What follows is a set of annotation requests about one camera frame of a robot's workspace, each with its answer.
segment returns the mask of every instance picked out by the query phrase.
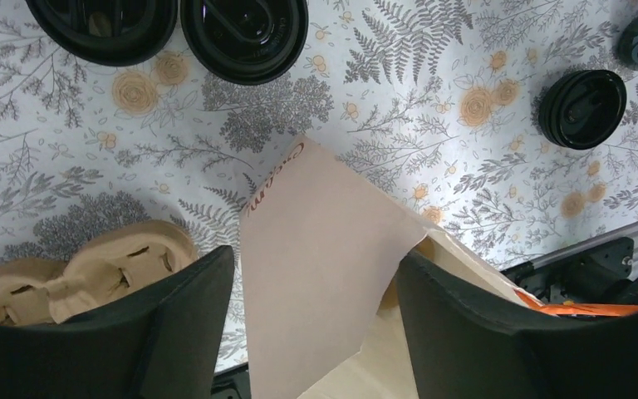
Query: brown paper bag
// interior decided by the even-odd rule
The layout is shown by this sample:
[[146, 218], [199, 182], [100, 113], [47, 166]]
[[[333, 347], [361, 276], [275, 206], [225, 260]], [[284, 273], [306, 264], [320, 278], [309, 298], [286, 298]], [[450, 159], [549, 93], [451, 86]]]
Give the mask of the brown paper bag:
[[416, 399], [390, 282], [418, 244], [450, 273], [525, 306], [457, 240], [298, 137], [241, 216], [253, 399]]

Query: orange strap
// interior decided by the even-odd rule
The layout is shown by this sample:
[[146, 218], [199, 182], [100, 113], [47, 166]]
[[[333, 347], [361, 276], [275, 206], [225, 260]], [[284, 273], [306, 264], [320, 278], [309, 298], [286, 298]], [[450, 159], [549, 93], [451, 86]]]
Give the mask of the orange strap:
[[622, 317], [638, 312], [638, 305], [606, 305], [589, 303], [564, 303], [557, 305], [543, 305], [538, 303], [527, 294], [515, 290], [517, 296], [522, 299], [531, 309], [552, 316], [579, 315], [579, 316], [606, 316]]

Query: black plastic lid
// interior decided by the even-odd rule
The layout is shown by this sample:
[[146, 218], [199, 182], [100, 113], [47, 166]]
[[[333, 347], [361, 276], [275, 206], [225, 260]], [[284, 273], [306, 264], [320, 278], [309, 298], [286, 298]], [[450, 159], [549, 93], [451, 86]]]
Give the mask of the black plastic lid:
[[588, 150], [612, 135], [627, 104], [622, 79], [612, 71], [577, 71], [552, 86], [539, 108], [539, 125], [554, 144]]
[[26, 0], [52, 40], [87, 61], [125, 67], [167, 43], [177, 17], [170, 0]]
[[305, 0], [188, 0], [180, 16], [194, 55], [215, 75], [241, 85], [281, 76], [307, 39]]

